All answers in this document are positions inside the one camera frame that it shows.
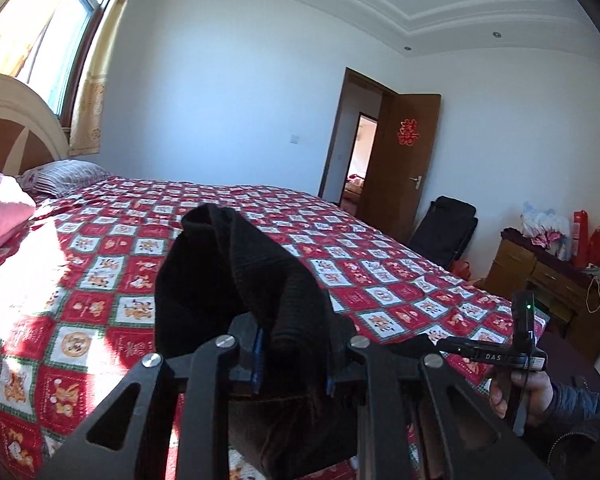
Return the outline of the striped grey pillow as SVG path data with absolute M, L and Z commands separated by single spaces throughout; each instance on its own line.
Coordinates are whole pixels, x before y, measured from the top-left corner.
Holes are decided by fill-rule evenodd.
M 110 173 L 94 162 L 61 159 L 27 170 L 17 181 L 23 191 L 59 198 L 109 177 Z

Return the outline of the red patterned bedspread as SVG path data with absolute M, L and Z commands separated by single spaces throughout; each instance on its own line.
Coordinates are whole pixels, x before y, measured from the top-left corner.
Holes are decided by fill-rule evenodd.
M 533 300 L 272 186 L 0 185 L 0 479 L 545 479 Z

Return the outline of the floral plastic bag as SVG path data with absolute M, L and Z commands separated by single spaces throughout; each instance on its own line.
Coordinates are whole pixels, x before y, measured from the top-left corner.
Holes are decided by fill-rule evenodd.
M 554 209 L 541 210 L 529 202 L 522 206 L 521 234 L 533 246 L 539 247 L 560 261 L 571 257 L 571 224 Z

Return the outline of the red paper door decoration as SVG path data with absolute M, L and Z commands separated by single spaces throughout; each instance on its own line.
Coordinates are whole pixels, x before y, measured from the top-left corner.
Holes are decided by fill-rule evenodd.
M 400 145 L 413 146 L 419 139 L 418 121 L 412 118 L 403 119 L 396 136 Z

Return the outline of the yellow right curtain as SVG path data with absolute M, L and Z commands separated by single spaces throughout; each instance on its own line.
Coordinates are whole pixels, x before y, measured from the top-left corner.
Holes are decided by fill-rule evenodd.
M 100 151 L 109 67 L 128 3 L 129 0 L 109 0 L 87 51 L 71 118 L 70 156 Z

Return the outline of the wooden dresser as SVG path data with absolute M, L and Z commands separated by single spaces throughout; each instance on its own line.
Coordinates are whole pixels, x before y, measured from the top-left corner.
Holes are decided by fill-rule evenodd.
M 600 282 L 575 269 L 521 232 L 506 228 L 483 289 L 505 299 L 528 289 L 550 317 L 548 330 L 568 341 L 588 362 L 600 356 Z

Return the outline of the black folding chair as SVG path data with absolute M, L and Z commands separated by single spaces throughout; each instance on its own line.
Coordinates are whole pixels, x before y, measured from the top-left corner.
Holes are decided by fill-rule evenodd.
M 478 226 L 477 209 L 455 198 L 439 196 L 406 245 L 445 270 L 460 260 Z

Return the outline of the brown wooden door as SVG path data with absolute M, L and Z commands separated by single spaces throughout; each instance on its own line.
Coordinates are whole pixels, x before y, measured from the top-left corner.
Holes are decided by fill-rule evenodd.
M 410 238 L 422 197 L 434 140 L 438 131 L 442 96 L 386 94 L 382 97 L 363 191 L 355 217 L 400 243 Z M 400 145 L 400 122 L 418 121 L 419 139 Z

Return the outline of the red gift bag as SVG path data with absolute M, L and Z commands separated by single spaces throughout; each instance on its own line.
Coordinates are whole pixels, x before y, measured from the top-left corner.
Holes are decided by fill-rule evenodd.
M 577 269 L 600 268 L 600 226 L 588 232 L 588 213 L 578 210 L 572 216 L 572 264 Z

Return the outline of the black pants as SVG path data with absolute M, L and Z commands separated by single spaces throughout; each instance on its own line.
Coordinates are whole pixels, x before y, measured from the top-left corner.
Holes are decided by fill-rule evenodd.
M 239 212 L 202 205 L 183 217 L 155 303 L 155 347 L 166 358 L 253 332 L 249 382 L 227 404 L 217 471 L 227 472 L 230 451 L 269 479 L 297 479 L 355 454 L 358 400 L 327 391 L 332 334 L 350 337 L 354 325 L 297 257 Z

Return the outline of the window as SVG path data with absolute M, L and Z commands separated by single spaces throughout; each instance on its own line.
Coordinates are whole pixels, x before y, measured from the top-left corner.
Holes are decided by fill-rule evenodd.
M 56 0 L 35 37 L 17 79 L 34 90 L 58 118 L 65 120 L 76 93 L 79 62 L 95 35 L 96 20 L 108 0 Z

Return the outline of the cream wooden headboard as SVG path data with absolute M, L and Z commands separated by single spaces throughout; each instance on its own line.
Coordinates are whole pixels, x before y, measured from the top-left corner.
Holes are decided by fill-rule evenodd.
M 68 157 L 69 144 L 57 116 L 18 79 L 0 74 L 0 172 L 20 176 Z

